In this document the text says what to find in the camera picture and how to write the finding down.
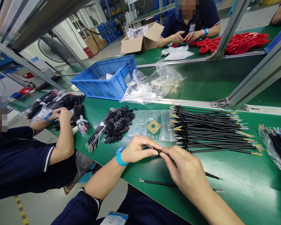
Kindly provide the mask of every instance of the wristband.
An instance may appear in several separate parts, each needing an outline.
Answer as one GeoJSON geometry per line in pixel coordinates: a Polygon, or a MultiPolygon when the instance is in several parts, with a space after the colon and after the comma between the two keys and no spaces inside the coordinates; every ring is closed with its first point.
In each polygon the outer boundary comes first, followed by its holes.
{"type": "Polygon", "coordinates": [[[54,122],[55,120],[49,120],[49,117],[52,116],[51,114],[50,115],[47,115],[44,120],[48,121],[48,122],[54,122]]]}
{"type": "Polygon", "coordinates": [[[121,158],[121,152],[125,149],[126,147],[121,147],[116,151],[116,161],[120,166],[127,166],[129,163],[123,162],[121,158]]]}
{"type": "Polygon", "coordinates": [[[204,31],[205,31],[205,34],[204,34],[203,38],[207,36],[209,29],[205,28],[204,31]]]}

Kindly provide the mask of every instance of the hand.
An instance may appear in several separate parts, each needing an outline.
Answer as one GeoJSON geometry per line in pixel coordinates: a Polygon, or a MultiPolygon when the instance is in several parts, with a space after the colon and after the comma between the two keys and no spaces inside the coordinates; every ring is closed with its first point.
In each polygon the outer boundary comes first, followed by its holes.
{"type": "Polygon", "coordinates": [[[58,119],[59,115],[60,115],[60,112],[62,110],[67,110],[67,108],[61,107],[61,108],[58,108],[58,109],[54,109],[53,112],[52,112],[52,115],[48,119],[49,120],[56,120],[56,119],[58,119]]]}
{"type": "Polygon", "coordinates": [[[73,117],[73,113],[71,113],[69,110],[67,109],[62,109],[59,115],[59,121],[60,122],[70,122],[71,119],[73,117]]]}
{"type": "Polygon", "coordinates": [[[142,150],[147,144],[156,149],[162,149],[162,147],[152,141],[151,138],[136,135],[122,151],[122,161],[125,163],[133,163],[149,156],[158,155],[158,152],[151,148],[142,150]]]}
{"type": "Polygon", "coordinates": [[[181,37],[185,31],[178,31],[176,34],[172,35],[172,42],[173,44],[183,44],[183,38],[181,37]]]}
{"type": "Polygon", "coordinates": [[[209,191],[212,191],[201,161],[196,156],[177,145],[170,148],[164,147],[160,156],[165,161],[173,181],[191,202],[197,199],[200,200],[209,191]]]}
{"type": "Polygon", "coordinates": [[[184,40],[186,42],[192,43],[193,41],[202,38],[204,36],[205,32],[203,32],[202,30],[199,31],[193,31],[190,32],[186,35],[186,37],[184,38],[184,40]]]}

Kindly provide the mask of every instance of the gray floor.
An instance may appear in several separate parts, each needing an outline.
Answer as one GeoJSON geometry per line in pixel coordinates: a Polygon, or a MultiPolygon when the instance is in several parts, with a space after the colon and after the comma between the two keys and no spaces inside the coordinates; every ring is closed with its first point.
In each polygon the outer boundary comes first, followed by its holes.
{"type": "MultiPolygon", "coordinates": [[[[277,8],[278,5],[273,5],[257,11],[247,12],[242,18],[236,31],[268,25],[277,8]]],[[[228,18],[221,20],[221,32],[225,30],[228,21],[228,18]]],[[[97,56],[92,59],[88,59],[87,62],[91,63],[92,61],[119,55],[121,46],[116,46],[116,44],[120,42],[123,37],[124,36],[119,37],[109,46],[100,51],[97,56]]],[[[68,67],[62,67],[65,70],[64,72],[67,73],[68,67]]],[[[71,77],[64,77],[65,82],[68,82],[70,78],[71,77]]],[[[20,200],[29,223],[32,225],[50,224],[64,209],[70,199],[77,194],[77,191],[82,186],[84,186],[84,184],[77,184],[67,196],[64,194],[63,189],[51,190],[48,194],[27,193],[20,195],[20,200]]],[[[112,192],[110,192],[110,194],[104,200],[98,218],[105,216],[111,210],[118,209],[126,195],[126,192],[127,182],[121,179],[112,192]]],[[[17,208],[14,197],[0,200],[0,225],[2,224],[22,224],[20,212],[17,208]]]]}

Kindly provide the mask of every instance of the dark blue uniform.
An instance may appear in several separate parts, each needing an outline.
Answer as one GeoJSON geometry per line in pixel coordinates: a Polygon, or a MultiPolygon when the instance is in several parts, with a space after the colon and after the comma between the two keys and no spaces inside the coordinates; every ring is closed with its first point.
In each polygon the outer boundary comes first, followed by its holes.
{"type": "Polygon", "coordinates": [[[85,156],[87,161],[83,163],[83,171],[77,170],[79,152],[76,152],[68,159],[49,166],[56,143],[42,143],[33,139],[34,134],[35,131],[29,126],[2,132],[0,199],[27,192],[41,193],[48,189],[64,187],[76,179],[78,172],[80,172],[80,177],[92,163],[92,160],[85,156]]]}
{"type": "MultiPolygon", "coordinates": [[[[88,195],[82,188],[76,197],[69,201],[63,212],[53,221],[52,225],[99,225],[104,219],[100,218],[96,220],[100,206],[100,200],[88,195]]],[[[189,224],[131,185],[128,185],[128,193],[117,212],[128,214],[126,225],[189,224]]]]}
{"type": "Polygon", "coordinates": [[[196,15],[186,25],[181,18],[177,18],[173,12],[166,21],[165,27],[160,35],[161,38],[167,38],[178,31],[185,31],[182,38],[189,33],[189,31],[198,31],[205,28],[211,28],[220,23],[218,11],[213,0],[201,1],[196,9],[196,15]]]}

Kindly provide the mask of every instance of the id badge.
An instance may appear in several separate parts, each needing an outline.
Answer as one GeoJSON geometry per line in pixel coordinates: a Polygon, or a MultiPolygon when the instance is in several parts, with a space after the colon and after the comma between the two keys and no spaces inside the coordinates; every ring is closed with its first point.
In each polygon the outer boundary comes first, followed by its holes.
{"type": "Polygon", "coordinates": [[[195,23],[195,22],[193,22],[193,23],[191,23],[191,24],[190,24],[190,30],[189,30],[189,33],[190,33],[190,32],[195,31],[195,29],[196,29],[196,23],[195,23]]]}
{"type": "Polygon", "coordinates": [[[127,214],[110,211],[104,218],[101,225],[124,225],[128,219],[127,214]]]}

